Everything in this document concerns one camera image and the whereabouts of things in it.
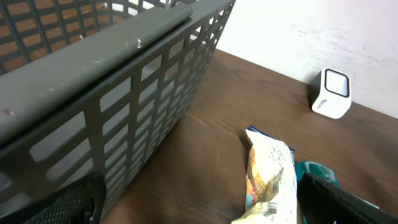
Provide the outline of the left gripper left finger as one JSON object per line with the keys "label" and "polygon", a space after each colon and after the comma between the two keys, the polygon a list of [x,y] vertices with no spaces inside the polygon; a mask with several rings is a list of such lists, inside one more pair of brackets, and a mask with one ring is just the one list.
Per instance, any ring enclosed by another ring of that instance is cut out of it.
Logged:
{"label": "left gripper left finger", "polygon": [[2,217],[1,223],[99,223],[106,194],[104,175],[95,171],[27,207]]}

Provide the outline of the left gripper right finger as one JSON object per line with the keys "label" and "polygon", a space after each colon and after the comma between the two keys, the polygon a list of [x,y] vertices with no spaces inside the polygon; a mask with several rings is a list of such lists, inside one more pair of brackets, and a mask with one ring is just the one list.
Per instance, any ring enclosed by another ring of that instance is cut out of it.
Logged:
{"label": "left gripper right finger", "polygon": [[297,198],[307,223],[397,224],[396,217],[308,172]]}

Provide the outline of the cream snack bag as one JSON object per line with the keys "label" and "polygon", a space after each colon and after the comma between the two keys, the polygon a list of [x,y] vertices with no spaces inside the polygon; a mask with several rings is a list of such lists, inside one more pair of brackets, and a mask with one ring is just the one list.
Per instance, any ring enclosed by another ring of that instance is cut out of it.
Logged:
{"label": "cream snack bag", "polygon": [[244,214],[233,223],[297,223],[294,150],[250,125]]}

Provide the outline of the teal mouthwash bottle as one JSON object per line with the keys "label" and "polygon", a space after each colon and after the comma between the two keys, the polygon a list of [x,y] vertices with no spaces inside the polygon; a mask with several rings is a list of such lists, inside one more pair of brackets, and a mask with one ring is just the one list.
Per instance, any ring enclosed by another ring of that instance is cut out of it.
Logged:
{"label": "teal mouthwash bottle", "polygon": [[314,161],[302,161],[295,165],[297,183],[302,180],[302,177],[306,172],[314,174],[317,177],[321,177],[323,180],[338,186],[338,179],[334,171],[329,167]]}

